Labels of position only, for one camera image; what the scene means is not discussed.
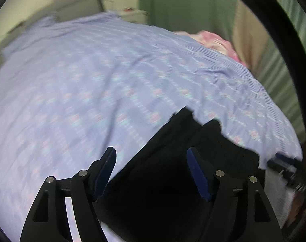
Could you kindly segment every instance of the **black cloth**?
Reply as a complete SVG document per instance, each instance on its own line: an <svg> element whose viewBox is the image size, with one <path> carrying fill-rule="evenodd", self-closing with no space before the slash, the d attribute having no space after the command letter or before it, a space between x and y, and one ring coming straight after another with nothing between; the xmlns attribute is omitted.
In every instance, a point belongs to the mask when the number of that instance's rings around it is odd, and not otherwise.
<svg viewBox="0 0 306 242"><path fill-rule="evenodd" d="M196 241L212 203L190 174L190 147L231 177L260 176L255 152L222 136L217 120L202 126L183 108L108 183L94 204L99 220L129 242Z"/></svg>

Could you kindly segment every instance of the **bed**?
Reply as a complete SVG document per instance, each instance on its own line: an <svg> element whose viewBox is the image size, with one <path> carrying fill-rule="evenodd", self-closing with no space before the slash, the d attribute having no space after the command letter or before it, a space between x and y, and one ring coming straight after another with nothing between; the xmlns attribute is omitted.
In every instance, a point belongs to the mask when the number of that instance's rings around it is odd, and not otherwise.
<svg viewBox="0 0 306 242"><path fill-rule="evenodd" d="M71 177L113 146L113 177L184 106L202 124L217 118L224 136L259 154L260 168L277 152L302 159L288 119L233 59L125 22L98 0L36 12L0 44L0 227L19 241L47 176Z"/></svg>

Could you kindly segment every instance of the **green curtain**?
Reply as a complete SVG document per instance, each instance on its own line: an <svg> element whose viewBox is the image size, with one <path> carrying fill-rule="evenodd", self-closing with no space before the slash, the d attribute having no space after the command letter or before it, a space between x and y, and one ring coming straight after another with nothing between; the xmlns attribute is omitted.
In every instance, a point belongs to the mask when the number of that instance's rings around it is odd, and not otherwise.
<svg viewBox="0 0 306 242"><path fill-rule="evenodd" d="M169 31L207 30L231 40L237 0L140 0L148 23Z"/></svg>
<svg viewBox="0 0 306 242"><path fill-rule="evenodd" d="M292 21L306 51L305 12L296 0L280 0L280 4ZM305 130L296 91L286 64L271 39L268 41L257 70L255 77L290 120L299 140L304 142Z"/></svg>

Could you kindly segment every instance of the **bedside table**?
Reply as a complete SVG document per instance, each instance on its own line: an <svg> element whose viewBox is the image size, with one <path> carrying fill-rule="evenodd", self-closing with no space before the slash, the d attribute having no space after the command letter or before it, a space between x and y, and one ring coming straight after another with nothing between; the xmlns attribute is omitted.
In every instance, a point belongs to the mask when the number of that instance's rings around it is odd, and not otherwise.
<svg viewBox="0 0 306 242"><path fill-rule="evenodd" d="M142 10L133 10L125 12L123 10L118 11L118 15L127 22L147 24L147 12Z"/></svg>

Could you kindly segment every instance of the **metal screw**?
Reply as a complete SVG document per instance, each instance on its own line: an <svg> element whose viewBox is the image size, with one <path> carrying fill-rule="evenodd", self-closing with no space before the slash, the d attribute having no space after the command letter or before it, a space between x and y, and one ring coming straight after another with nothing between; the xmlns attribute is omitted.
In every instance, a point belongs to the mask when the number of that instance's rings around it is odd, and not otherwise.
<svg viewBox="0 0 306 242"><path fill-rule="evenodd" d="M222 176L224 176L224 171L218 170L218 171L215 171L215 174L216 174L217 176L219 176L219 177L222 177Z"/></svg>
<svg viewBox="0 0 306 242"><path fill-rule="evenodd" d="M257 178L255 176L250 176L249 177L249 180L253 183L256 183L257 182Z"/></svg>
<svg viewBox="0 0 306 242"><path fill-rule="evenodd" d="M49 176L49 177L47 177L46 182L47 183L52 183L53 180L54 180L54 177L53 176Z"/></svg>
<svg viewBox="0 0 306 242"><path fill-rule="evenodd" d="M88 174L88 171L87 170L80 170L78 175L80 176L86 176Z"/></svg>

